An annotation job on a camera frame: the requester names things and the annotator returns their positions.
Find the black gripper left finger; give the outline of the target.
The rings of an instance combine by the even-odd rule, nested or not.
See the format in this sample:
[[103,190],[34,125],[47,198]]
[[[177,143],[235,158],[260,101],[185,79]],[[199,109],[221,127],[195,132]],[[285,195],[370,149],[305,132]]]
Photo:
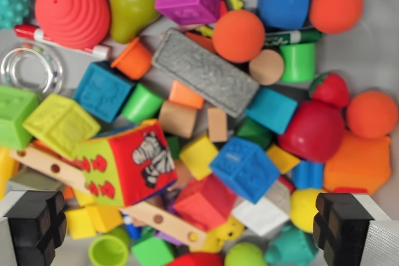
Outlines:
[[50,265],[65,239],[60,191],[10,191],[1,200],[1,265]]

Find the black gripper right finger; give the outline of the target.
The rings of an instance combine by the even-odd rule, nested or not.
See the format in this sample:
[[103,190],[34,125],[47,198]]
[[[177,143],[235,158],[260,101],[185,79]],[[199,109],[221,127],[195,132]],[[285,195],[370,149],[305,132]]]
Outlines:
[[368,195],[320,193],[313,235],[327,265],[398,265],[398,221]]

